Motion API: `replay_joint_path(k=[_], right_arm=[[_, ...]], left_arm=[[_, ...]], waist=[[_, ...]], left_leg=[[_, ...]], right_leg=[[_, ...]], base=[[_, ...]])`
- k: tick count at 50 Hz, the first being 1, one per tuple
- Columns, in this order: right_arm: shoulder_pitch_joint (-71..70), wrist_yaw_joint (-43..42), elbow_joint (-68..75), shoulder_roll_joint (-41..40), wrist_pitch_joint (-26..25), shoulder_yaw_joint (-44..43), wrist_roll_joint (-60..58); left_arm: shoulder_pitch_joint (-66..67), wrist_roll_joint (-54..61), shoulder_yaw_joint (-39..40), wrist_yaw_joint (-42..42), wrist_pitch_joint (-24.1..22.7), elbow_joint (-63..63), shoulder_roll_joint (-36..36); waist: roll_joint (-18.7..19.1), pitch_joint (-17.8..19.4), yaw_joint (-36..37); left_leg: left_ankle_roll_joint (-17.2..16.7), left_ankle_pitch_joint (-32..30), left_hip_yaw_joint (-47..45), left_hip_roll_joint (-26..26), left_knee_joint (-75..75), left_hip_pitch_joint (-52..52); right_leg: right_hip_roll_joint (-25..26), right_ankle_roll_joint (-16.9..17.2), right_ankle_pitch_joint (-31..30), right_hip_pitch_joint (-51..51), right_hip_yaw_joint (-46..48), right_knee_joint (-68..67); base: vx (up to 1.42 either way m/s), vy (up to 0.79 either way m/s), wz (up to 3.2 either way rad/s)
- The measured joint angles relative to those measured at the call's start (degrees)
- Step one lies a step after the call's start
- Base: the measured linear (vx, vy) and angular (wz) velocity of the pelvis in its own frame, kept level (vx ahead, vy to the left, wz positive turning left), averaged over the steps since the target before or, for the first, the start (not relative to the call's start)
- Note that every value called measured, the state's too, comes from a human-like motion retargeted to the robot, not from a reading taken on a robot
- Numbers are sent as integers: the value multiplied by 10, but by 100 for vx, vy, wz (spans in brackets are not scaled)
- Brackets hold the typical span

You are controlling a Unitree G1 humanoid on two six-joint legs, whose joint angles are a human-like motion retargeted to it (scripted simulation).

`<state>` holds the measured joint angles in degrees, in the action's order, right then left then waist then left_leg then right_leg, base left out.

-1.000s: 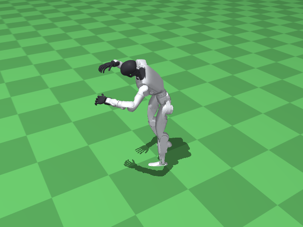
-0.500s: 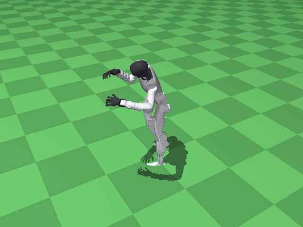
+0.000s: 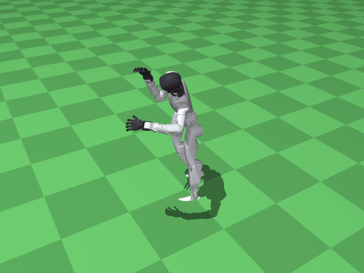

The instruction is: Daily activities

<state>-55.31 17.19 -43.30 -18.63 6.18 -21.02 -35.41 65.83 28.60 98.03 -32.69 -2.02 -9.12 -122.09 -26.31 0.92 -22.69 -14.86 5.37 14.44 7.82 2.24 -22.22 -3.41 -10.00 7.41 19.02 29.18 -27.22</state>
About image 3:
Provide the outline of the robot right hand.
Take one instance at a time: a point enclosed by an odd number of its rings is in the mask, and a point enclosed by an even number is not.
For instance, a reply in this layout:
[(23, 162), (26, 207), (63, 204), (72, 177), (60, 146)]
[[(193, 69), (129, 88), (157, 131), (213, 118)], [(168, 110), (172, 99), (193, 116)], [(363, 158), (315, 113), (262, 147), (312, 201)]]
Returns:
[(133, 70), (133, 73), (135, 71), (136, 72), (138, 71), (141, 75), (143, 75), (143, 79), (144, 80), (151, 80), (151, 81), (153, 81), (153, 76), (151, 75), (151, 71), (149, 71), (148, 69), (140, 67), (140, 68), (135, 68)]

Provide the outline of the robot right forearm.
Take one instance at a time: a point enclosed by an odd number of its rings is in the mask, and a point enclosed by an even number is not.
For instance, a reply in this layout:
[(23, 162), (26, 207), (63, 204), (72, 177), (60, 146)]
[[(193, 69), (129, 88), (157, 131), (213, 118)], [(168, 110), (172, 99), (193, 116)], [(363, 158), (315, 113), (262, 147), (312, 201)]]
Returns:
[(146, 82), (146, 86), (150, 90), (151, 95), (155, 96), (155, 95), (157, 95), (160, 92), (159, 88), (155, 84), (154, 79), (153, 79), (153, 81), (151, 81), (151, 80), (145, 80), (145, 82)]

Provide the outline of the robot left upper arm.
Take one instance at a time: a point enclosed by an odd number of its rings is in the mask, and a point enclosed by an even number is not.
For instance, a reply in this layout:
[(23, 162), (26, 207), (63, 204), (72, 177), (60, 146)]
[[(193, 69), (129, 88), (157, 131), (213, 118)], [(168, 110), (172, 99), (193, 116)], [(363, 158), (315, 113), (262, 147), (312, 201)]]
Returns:
[(175, 110), (177, 112), (177, 114), (176, 114), (176, 124), (179, 124), (182, 127), (182, 130), (178, 131), (178, 132), (171, 132), (171, 134), (174, 137), (178, 137), (184, 131), (185, 120), (186, 120), (186, 116), (188, 115), (188, 112), (189, 112), (189, 106), (187, 104), (185, 104), (185, 103), (176, 104), (175, 105)]

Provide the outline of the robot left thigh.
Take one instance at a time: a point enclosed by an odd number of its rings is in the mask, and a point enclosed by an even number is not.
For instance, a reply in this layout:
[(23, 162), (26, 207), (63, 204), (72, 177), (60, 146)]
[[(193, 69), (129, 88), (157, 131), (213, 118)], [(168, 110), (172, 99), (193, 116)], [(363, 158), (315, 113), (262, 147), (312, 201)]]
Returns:
[(184, 153), (188, 165), (192, 169), (195, 163), (202, 162), (196, 158), (198, 143), (196, 137), (200, 137), (203, 134), (203, 128), (197, 123), (197, 121), (191, 121), (191, 125), (187, 127), (184, 138)]

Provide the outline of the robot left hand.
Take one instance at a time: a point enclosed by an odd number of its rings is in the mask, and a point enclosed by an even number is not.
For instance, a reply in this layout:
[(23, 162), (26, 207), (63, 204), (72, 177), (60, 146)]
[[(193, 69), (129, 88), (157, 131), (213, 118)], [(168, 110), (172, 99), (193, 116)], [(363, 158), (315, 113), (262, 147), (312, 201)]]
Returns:
[[(138, 119), (136, 116), (133, 116), (133, 118), (135, 118), (135, 119), (128, 119), (128, 121), (131, 121), (131, 122), (126, 122), (126, 124), (127, 124), (126, 128), (132, 127), (130, 129), (126, 129), (126, 131), (139, 130), (139, 129), (142, 129), (145, 131), (150, 131), (149, 129), (144, 129), (144, 123), (150, 122), (150, 121), (141, 121), (141, 119)], [(131, 125), (128, 125), (128, 124), (131, 124)]]

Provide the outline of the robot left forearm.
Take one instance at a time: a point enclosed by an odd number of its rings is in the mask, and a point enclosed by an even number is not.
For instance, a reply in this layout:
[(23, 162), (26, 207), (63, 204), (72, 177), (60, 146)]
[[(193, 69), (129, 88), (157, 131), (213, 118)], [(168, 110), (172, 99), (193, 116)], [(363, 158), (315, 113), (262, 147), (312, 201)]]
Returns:
[(178, 132), (182, 130), (182, 127), (179, 124), (158, 124), (158, 123), (151, 123), (145, 122), (144, 129), (149, 129), (153, 132), (159, 132), (166, 135), (169, 135), (171, 132)]

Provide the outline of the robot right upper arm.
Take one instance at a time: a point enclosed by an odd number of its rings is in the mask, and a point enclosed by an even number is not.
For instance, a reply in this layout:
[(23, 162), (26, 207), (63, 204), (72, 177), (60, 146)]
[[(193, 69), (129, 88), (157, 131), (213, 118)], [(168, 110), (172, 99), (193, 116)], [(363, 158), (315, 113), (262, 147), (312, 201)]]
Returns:
[[(166, 72), (166, 74), (171, 73), (171, 72), (175, 72), (175, 71), (168, 71), (168, 72)], [(167, 91), (161, 89), (161, 91), (157, 95), (155, 95), (154, 97), (155, 97), (157, 102), (163, 102), (166, 95), (167, 95)]]

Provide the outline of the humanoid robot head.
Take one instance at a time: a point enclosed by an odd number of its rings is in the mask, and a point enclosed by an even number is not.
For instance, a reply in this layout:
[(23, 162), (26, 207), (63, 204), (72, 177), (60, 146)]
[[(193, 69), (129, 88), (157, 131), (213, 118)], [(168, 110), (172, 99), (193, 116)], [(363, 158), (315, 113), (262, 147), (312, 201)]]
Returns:
[[(159, 79), (160, 86), (163, 90), (171, 93), (173, 96), (182, 97), (185, 94), (181, 77), (176, 72), (164, 74)], [(174, 95), (177, 93), (177, 95)]]

